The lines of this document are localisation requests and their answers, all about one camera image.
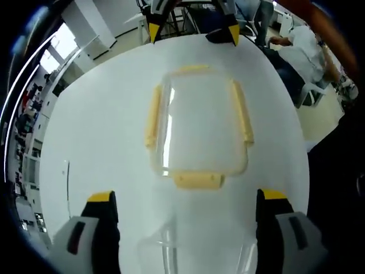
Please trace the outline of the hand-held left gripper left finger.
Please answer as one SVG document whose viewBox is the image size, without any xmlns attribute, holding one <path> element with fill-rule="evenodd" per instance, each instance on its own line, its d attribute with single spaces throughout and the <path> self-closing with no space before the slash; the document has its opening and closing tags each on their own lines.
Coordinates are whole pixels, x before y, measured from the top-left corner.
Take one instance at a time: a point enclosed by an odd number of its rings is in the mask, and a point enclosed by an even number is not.
<svg viewBox="0 0 365 274">
<path fill-rule="evenodd" d="M 91 195 L 55 234 L 52 266 L 59 273 L 120 273 L 118 222 L 115 192 Z"/>
</svg>

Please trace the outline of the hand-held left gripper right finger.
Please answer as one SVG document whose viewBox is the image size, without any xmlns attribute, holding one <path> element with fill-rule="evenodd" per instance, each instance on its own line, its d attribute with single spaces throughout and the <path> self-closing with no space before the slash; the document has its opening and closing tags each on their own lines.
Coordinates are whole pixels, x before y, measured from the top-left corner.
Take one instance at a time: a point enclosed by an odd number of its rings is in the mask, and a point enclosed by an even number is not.
<svg viewBox="0 0 365 274">
<path fill-rule="evenodd" d="M 257 190 L 256 273 L 331 273 L 318 227 L 275 190 Z"/>
</svg>

